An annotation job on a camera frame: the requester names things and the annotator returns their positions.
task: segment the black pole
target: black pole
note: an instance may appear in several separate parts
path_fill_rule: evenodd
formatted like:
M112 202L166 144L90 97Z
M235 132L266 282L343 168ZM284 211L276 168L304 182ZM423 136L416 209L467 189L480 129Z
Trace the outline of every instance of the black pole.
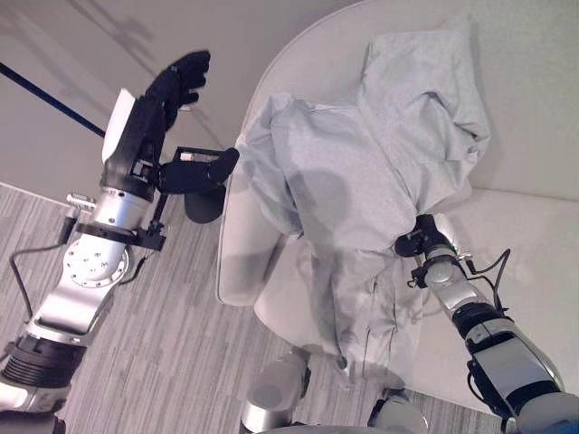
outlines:
M0 62L0 72L8 79L12 80L14 83L19 84L20 86L31 92L36 97L42 99L44 102L49 103L51 106L53 106L60 112L64 113L69 118L76 120L83 127L88 128L90 131L99 135L100 137L105 137L105 132L102 129L100 129L92 122L90 122L88 119L78 114L76 111L72 110L71 108L68 108L67 106L62 104L59 100L52 97L44 90L40 89L38 86L34 85L33 83L25 79L22 75L18 74L16 71L11 70L1 62Z

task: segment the black robot arm segment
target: black robot arm segment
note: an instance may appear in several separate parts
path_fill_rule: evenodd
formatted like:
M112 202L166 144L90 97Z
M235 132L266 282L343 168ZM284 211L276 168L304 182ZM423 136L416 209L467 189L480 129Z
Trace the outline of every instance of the black robot arm segment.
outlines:
M178 109L199 99L194 90L205 85L209 60L207 51L187 54L161 72L134 102L119 142L105 161L101 187L152 202L165 133L175 123Z

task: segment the white wall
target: white wall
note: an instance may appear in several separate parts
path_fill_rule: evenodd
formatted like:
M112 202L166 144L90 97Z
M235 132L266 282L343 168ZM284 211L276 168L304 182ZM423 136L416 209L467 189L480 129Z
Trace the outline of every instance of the white wall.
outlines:
M231 146L276 53L317 19L355 2L4 2L0 52L2 62L104 129L119 88L142 93L169 62L208 48L208 84L195 113L182 113L169 133L171 155L177 144ZM98 192L100 139L4 78L0 129L0 182L60 201L70 190Z

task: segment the robotic hand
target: robotic hand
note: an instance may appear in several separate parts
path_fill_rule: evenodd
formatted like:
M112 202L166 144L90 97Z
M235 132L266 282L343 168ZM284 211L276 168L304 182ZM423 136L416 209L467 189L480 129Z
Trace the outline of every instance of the robotic hand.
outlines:
M104 140L100 198L68 198L91 211L91 221L77 224L81 236L66 250L59 284L8 347L8 362L0 372L1 434L64 433L65 424L54 413L64 405L71 378L111 307L114 287L129 270L126 247L163 247L160 217L166 196L185 194L198 222L221 213L223 182L239 156L235 149L179 147L172 162L159 164L177 110L199 98L195 89L205 85L209 58L209 52L186 55L138 99L120 92ZM155 215L142 229L155 190L161 193ZM71 229L69 222L65 242Z

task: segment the black cable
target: black cable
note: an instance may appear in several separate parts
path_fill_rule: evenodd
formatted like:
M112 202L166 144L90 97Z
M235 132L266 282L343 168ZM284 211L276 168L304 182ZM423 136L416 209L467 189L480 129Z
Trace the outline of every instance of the black cable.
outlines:
M505 267L507 265L507 261L508 261L508 257L510 256L510 249L506 249L505 251L503 251L503 253L498 257L497 260L495 260L495 262L490 265L489 267L486 267L485 269L482 270L477 270L474 267L474 263L472 262L472 260L467 260L467 266L469 267L469 271L472 275L479 275L479 274L483 274L486 273L488 271L491 271L492 269L494 269L501 261L502 263L500 264L500 268L498 269L498 273L497 273L497 278L495 279L495 283L493 284L486 276L480 276L480 277L476 277L476 278L469 278L468 280L476 280L478 278L484 278L486 280L486 282L490 285L490 288L492 289L492 293L493 293L493 302L495 304L495 308L501 313L504 314L508 309L504 308L502 305L502 302L500 300L500 297L498 296L498 286L500 285L500 280L503 276L503 271L505 270Z
M502 422L500 422L500 432L502 434L507 434L507 424L508 419L503 419Z
M482 402L483 404L488 405L485 400L478 394L475 392L474 387L472 387L472 373L469 373L469 375L467 376L467 384L469 385L469 389L472 392L472 394L475 396L475 398L477 400L479 400L480 402Z
M148 256L144 256L143 258L140 259L140 261L137 264L137 267L135 268L135 272L133 273L133 275L131 276L131 278L127 279L127 280L123 280L122 282L119 283L119 286L122 287L123 285L127 285L128 283L132 282L133 280L135 280L138 277L138 273L140 272L140 270L143 268L143 265L145 264L145 261L147 259L149 259L152 255L148 255Z
M12 80L14 83L19 84L34 96L40 98L44 102L50 104L55 109L59 110L61 113L64 113L69 118L77 121L83 127L89 129L99 137L105 137L105 132L90 122L88 119L81 116L79 113L74 111L73 109L65 106L59 100L57 100L52 95L46 93L44 90L40 89L34 83L30 82L29 80L25 79L22 75L18 72L11 70L6 65L0 62L0 73L2 73L6 78Z
M12 255L10 255L10 259L8 260L8 262L10 263L10 268L12 269L12 272L14 273L14 276L16 277L16 283L18 284L18 288L20 289L20 293L22 294L22 298L24 299L24 304L26 305L26 313L28 314L28 321L30 321L33 318L33 308L32 305L30 304L30 298L28 297L28 293L26 292L26 287L24 286L24 283L22 282L22 277L20 276L20 272L18 271L18 267L16 267L16 258L18 256L21 255L25 255L28 253L40 253L43 251L48 251L48 250L54 250L54 249L58 249L59 247L61 247L62 244L54 244L53 246L48 246L48 247L40 247L40 248L36 248L36 249L24 249L24 250L17 250L14 253L12 253Z

